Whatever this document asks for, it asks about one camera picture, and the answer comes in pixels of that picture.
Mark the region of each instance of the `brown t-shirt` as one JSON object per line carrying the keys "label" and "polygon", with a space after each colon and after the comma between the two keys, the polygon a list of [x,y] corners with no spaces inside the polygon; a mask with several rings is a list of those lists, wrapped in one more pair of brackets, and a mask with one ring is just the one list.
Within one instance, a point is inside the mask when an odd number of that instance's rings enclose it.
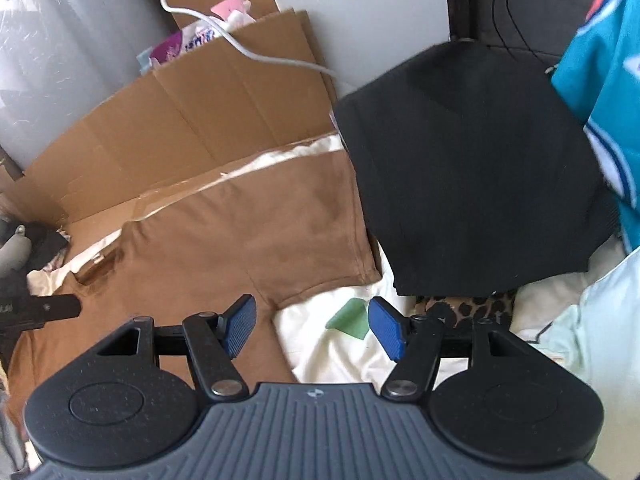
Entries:
{"label": "brown t-shirt", "polygon": [[[281,162],[129,222],[112,256],[83,283],[70,274],[60,288],[80,298],[77,319],[22,334],[8,374],[14,420],[36,386],[131,317],[180,324],[197,312],[224,312],[245,293],[256,298],[258,320],[235,366],[250,388],[293,382],[274,311],[380,278],[345,152]],[[162,367],[189,379],[183,358]]]}

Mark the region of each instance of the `light blue fabric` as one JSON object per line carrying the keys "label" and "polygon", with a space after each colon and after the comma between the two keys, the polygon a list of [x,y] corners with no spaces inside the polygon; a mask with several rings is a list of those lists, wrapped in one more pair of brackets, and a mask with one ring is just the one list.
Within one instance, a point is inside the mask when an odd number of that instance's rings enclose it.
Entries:
{"label": "light blue fabric", "polygon": [[640,246],[640,0],[596,0],[552,83],[584,123],[602,172],[620,197],[631,251]]}
{"label": "light blue fabric", "polygon": [[539,343],[538,349],[602,400],[604,427],[591,465],[610,480],[635,479],[640,472],[640,249],[589,286]]}

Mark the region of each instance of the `black cloth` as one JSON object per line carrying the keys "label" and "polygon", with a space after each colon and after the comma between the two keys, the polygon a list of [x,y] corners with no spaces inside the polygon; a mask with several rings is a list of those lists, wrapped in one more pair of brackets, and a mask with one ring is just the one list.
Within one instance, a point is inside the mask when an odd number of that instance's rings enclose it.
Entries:
{"label": "black cloth", "polygon": [[[69,242],[53,227],[40,222],[8,222],[4,234],[0,235],[0,244],[4,244],[15,234],[18,226],[24,225],[24,235],[31,240],[31,254],[21,269],[12,270],[0,278],[0,298],[23,298],[30,294],[27,274],[46,266],[56,254],[68,246]],[[8,329],[0,333],[0,364],[8,370],[11,355],[20,337],[20,331]]]}
{"label": "black cloth", "polygon": [[480,44],[433,47],[334,115],[399,294],[488,296],[586,270],[617,225],[546,76]]}

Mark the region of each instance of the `leopard print fabric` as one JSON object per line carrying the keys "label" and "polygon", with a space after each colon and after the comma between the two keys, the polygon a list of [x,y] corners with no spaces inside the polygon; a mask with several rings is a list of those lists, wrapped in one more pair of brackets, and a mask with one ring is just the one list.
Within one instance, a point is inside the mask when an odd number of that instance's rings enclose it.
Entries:
{"label": "leopard print fabric", "polygon": [[493,319],[508,328],[511,325],[515,297],[516,291],[510,290],[487,298],[418,298],[415,311],[418,314],[426,314],[428,311],[450,328],[470,328],[472,319],[483,317]]}

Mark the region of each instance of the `transparent plastic sheet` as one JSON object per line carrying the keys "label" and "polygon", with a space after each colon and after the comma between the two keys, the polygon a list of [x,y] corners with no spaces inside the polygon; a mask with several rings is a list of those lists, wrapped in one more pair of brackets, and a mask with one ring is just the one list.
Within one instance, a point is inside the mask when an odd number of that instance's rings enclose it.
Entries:
{"label": "transparent plastic sheet", "polygon": [[22,168],[140,76],[171,32],[156,0],[0,0],[0,146]]}

